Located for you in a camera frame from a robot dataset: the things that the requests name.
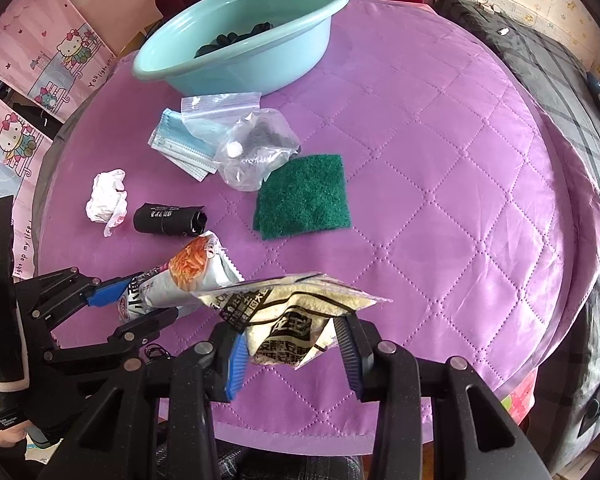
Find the scrubbing sponge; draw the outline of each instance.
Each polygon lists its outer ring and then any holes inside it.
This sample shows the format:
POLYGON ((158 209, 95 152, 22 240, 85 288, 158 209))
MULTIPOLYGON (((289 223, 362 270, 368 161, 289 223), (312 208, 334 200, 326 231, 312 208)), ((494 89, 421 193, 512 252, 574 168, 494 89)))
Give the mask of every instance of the scrubbing sponge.
POLYGON ((351 227, 339 155, 290 160, 271 173, 258 193, 253 229, 264 240, 351 227))

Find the black cylindrical object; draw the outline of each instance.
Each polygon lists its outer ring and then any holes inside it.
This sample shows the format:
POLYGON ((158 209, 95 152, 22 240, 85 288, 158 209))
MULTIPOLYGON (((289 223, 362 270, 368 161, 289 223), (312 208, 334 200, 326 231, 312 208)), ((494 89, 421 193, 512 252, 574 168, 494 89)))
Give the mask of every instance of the black cylindrical object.
POLYGON ((144 204, 134 213, 134 227, 141 233, 198 236, 205 230, 204 206, 144 204))

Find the silver bolt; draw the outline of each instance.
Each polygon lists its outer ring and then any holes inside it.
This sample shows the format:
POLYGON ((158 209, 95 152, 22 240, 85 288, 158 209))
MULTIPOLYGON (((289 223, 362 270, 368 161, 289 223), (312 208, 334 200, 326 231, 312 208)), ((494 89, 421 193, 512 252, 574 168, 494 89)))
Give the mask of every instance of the silver bolt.
POLYGON ((449 364, 456 370, 466 370, 468 363, 464 357, 455 356, 449 360, 449 364))
POLYGON ((209 341, 201 341, 193 349, 196 354, 207 355, 214 351, 214 346, 209 341))
POLYGON ((395 354, 396 349, 395 343, 391 341, 381 341, 378 343, 378 350, 383 354, 395 354))
POLYGON ((127 372, 135 372, 136 370, 139 370, 141 366, 142 361, 136 357, 127 359, 124 364, 125 370, 127 372))

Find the gray plaid blanket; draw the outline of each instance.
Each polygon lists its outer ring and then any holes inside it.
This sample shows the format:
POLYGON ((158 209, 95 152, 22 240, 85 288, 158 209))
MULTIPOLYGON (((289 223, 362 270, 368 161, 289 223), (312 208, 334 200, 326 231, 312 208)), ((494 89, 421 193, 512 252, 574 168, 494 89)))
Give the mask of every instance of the gray plaid blanket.
MULTIPOLYGON (((557 41, 504 14, 466 0, 438 0, 436 11, 465 28, 509 67, 576 148, 600 190, 600 114, 586 71, 557 41), (507 27, 501 36, 498 30, 507 27)), ((528 437, 551 472, 560 470, 600 432, 600 417, 578 436, 600 386, 600 276, 561 345, 539 367, 528 437)))

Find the hello kitty curtain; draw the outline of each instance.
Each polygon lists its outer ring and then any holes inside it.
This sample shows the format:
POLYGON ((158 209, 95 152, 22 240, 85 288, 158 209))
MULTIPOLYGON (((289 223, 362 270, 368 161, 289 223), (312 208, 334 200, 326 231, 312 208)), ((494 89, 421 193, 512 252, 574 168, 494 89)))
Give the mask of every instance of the hello kitty curtain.
POLYGON ((51 140, 0 101, 0 198, 14 196, 13 275, 33 277, 31 206, 42 157, 51 140))
POLYGON ((61 121, 114 59, 69 0, 13 0, 0 17, 0 79, 61 121))

